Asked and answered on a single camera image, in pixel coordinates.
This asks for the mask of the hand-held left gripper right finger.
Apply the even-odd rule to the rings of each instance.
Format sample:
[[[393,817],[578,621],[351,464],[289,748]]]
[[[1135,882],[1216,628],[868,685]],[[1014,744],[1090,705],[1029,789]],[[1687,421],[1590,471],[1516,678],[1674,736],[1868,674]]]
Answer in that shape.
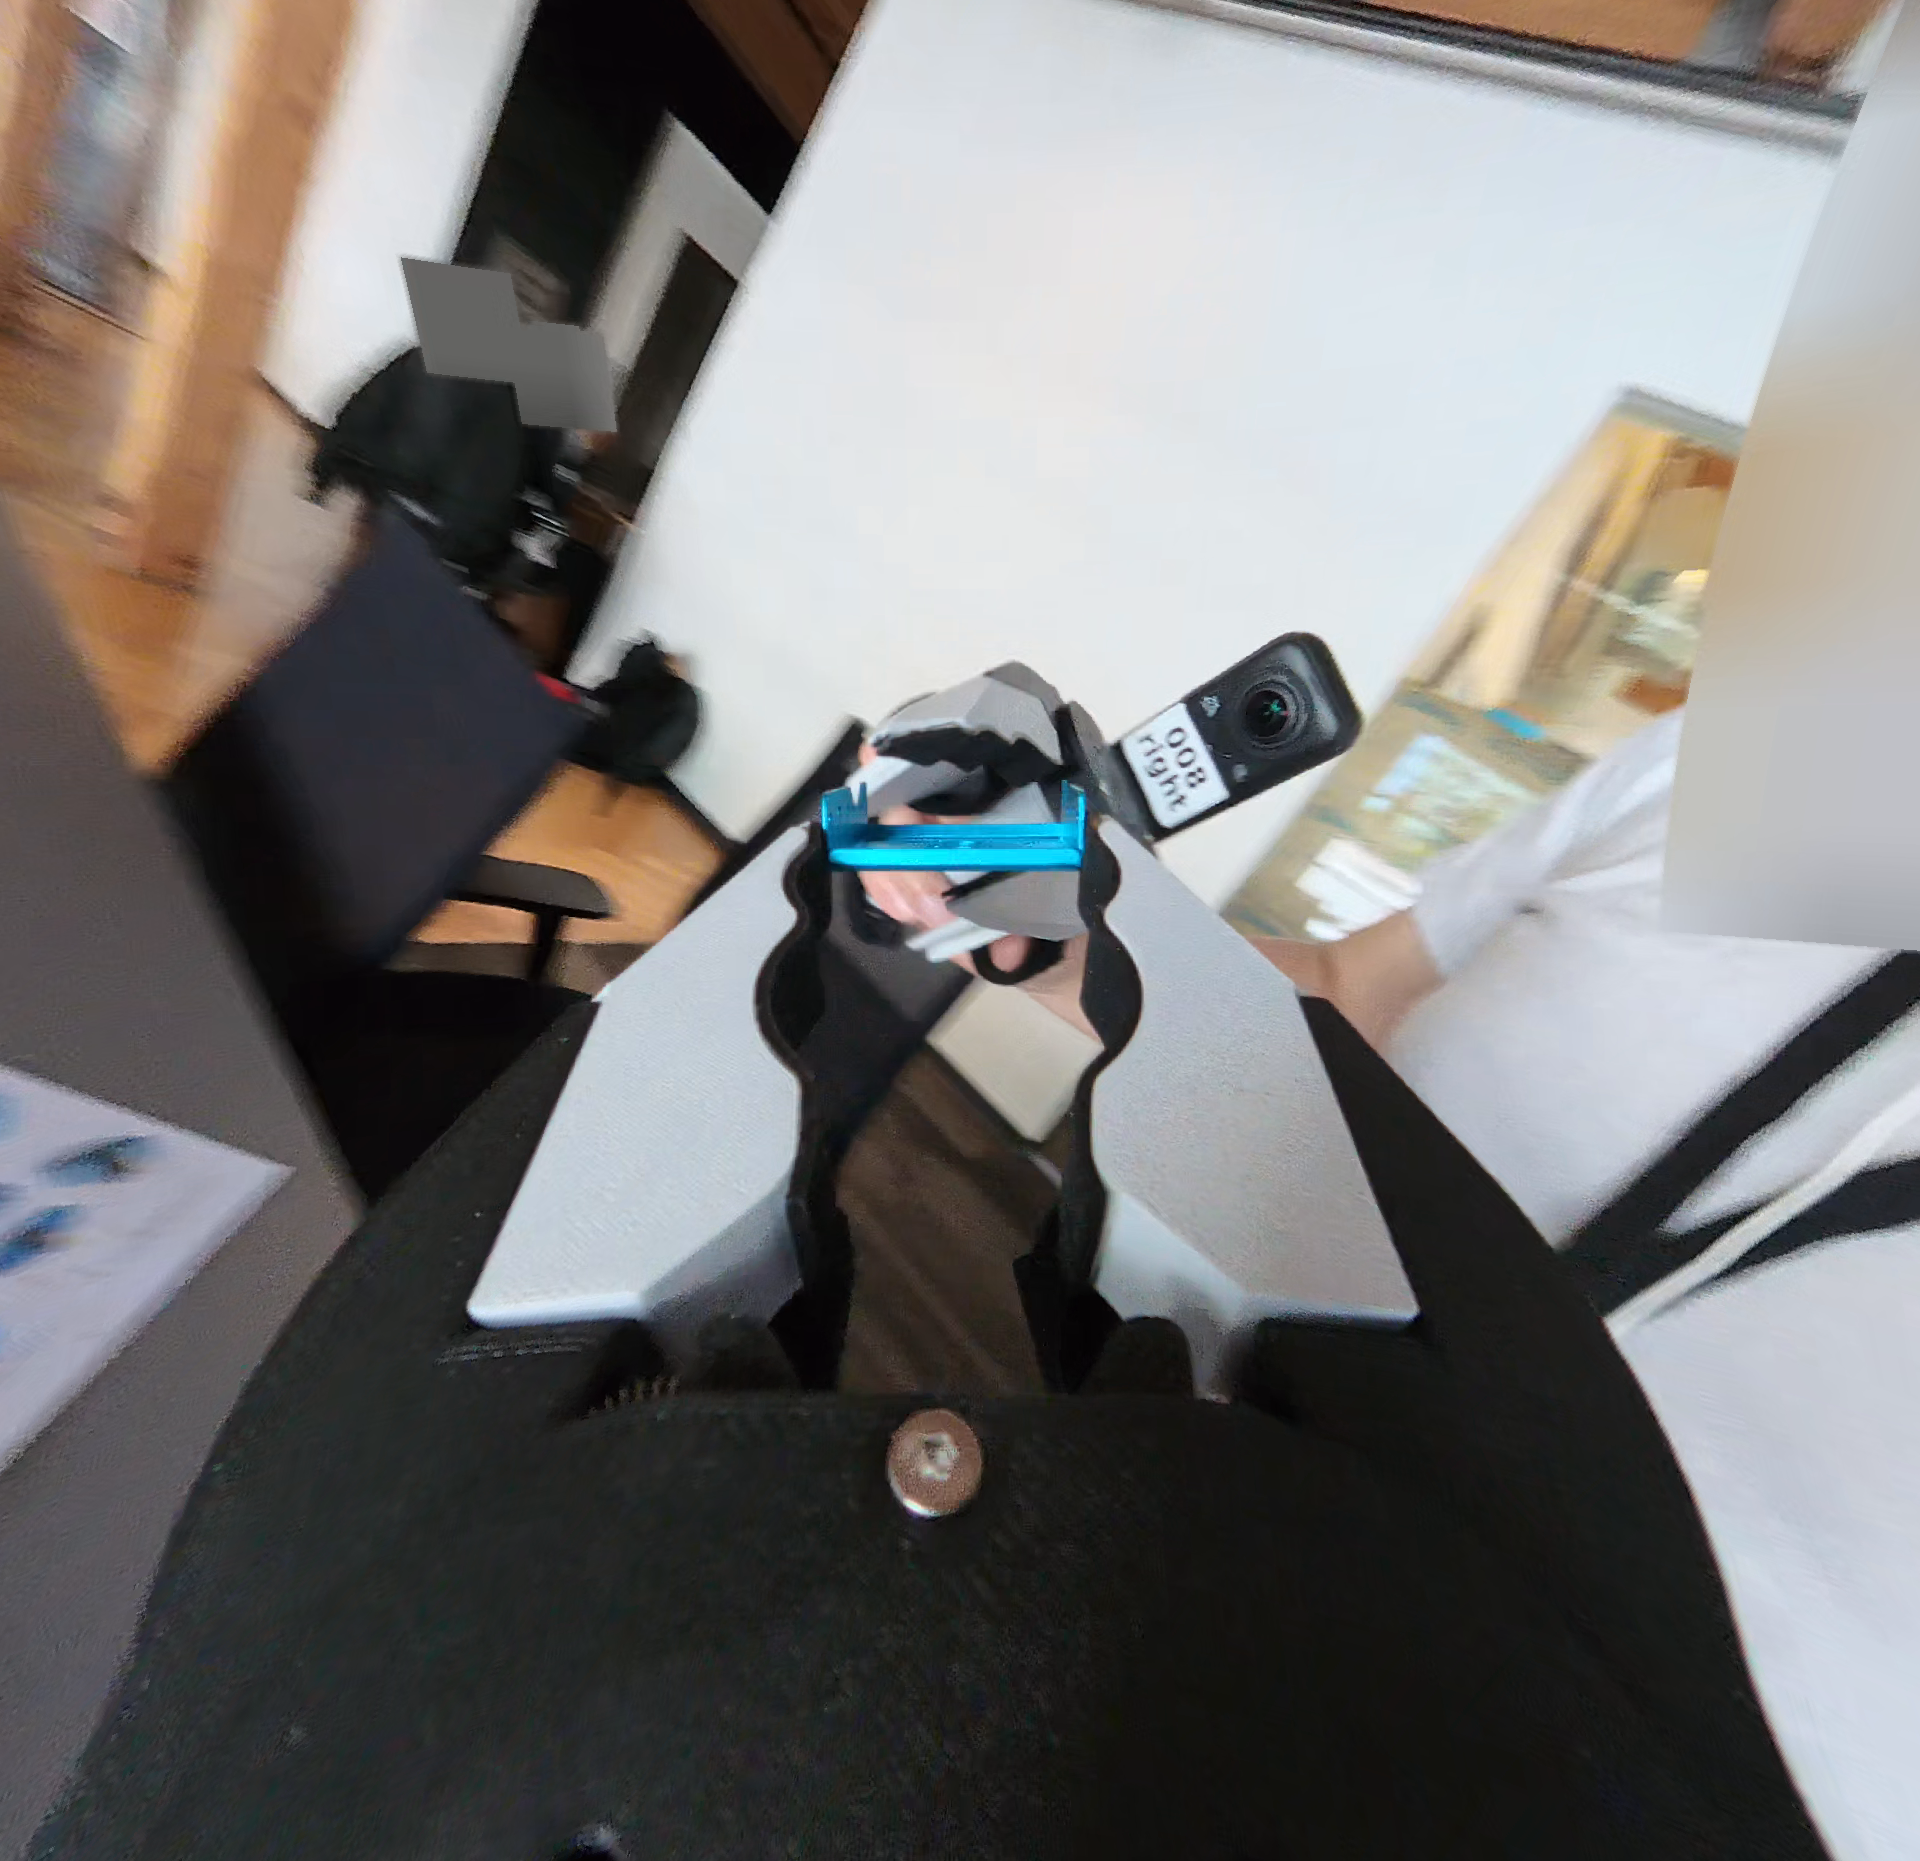
[[[1124,1321],[1167,1321],[1195,1392],[1260,1326],[1402,1330],[1420,1303],[1299,994],[1118,822],[1088,835],[1078,1004],[1098,1053],[1020,1303],[1073,1392]]]

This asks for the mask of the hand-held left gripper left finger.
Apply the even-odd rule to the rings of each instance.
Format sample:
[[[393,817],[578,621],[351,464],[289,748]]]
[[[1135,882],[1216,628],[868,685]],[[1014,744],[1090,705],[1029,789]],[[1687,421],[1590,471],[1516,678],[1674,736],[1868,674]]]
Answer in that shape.
[[[480,1329],[628,1321],[674,1361],[763,1326],[836,1388],[852,1311],[845,1131],[807,1050],[834,881],[818,822],[777,835],[591,1004],[465,1301]]]

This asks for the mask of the blue metal bracket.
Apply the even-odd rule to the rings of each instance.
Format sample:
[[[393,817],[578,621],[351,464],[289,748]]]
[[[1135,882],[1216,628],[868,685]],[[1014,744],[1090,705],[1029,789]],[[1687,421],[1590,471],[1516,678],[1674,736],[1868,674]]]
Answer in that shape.
[[[1054,812],[1037,821],[871,819],[863,787],[826,792],[820,828],[828,862],[853,872],[1022,874],[1076,872],[1088,847],[1088,798],[1064,785]]]

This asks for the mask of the white printed instruction sheet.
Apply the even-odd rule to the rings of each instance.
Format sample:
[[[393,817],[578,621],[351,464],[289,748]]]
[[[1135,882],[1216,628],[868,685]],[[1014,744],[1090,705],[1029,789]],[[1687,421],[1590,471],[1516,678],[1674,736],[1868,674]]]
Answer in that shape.
[[[199,1132],[2,1071],[2,1464],[289,1174]]]

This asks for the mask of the black office chair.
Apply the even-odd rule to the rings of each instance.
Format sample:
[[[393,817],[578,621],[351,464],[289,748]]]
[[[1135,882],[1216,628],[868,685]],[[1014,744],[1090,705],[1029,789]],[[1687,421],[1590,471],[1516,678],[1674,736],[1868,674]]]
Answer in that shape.
[[[540,982],[561,925],[608,903],[581,877],[501,872],[487,848],[587,720],[388,514],[156,792],[270,997],[383,967],[457,898],[533,920]]]

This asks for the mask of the black bag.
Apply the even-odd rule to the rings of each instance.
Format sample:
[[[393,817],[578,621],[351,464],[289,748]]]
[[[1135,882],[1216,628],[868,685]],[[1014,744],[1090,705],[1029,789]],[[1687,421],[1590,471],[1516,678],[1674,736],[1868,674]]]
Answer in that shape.
[[[679,656],[651,636],[628,644],[612,674],[581,691],[587,724],[570,760],[612,785],[664,782],[694,744],[701,700]]]

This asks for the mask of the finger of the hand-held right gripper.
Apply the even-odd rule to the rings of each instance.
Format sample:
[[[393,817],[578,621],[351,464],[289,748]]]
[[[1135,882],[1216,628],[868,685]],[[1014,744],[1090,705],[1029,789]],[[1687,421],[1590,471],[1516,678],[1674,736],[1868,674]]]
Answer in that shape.
[[[924,960],[1048,968],[1088,932],[1073,870],[944,870],[941,881],[945,914],[905,934]]]
[[[869,808],[995,808],[1066,778],[1057,691],[1020,662],[910,698],[869,734]]]

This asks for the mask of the person's right hand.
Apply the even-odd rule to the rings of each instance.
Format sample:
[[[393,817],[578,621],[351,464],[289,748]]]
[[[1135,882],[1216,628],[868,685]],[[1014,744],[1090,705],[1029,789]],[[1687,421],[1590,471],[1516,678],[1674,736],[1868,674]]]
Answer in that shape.
[[[1088,937],[999,934],[980,940],[974,922],[957,917],[947,901],[947,881],[931,870],[866,872],[860,884],[878,914],[905,930],[926,960],[974,980],[1020,991],[1076,1033],[1099,1041],[1083,1009]]]

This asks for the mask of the person's right forearm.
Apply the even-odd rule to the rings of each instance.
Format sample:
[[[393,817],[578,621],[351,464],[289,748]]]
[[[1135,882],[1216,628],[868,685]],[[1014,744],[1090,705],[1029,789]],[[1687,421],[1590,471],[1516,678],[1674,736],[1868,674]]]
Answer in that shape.
[[[1299,994],[1336,1009],[1390,1063],[1408,1021],[1446,982],[1413,909],[1331,940],[1249,937],[1249,947]]]

